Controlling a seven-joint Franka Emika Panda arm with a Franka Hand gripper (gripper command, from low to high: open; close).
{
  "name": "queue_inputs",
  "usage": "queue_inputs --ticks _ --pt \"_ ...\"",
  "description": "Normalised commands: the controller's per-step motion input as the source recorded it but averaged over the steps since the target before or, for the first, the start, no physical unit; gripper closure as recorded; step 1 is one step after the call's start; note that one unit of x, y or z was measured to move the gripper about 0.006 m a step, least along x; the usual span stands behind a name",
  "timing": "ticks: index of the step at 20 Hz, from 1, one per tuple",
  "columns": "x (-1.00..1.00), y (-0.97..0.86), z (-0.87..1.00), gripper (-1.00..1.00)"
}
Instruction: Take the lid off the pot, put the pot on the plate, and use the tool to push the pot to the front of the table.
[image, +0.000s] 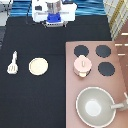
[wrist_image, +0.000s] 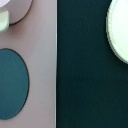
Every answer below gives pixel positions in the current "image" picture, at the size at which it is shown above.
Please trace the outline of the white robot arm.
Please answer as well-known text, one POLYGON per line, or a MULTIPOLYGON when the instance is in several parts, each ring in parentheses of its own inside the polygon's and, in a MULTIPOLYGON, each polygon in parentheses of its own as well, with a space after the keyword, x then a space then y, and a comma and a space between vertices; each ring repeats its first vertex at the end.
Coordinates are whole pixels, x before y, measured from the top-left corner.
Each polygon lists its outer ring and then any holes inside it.
POLYGON ((65 26, 75 20, 77 5, 62 0, 32 0, 32 18, 46 27, 65 26))

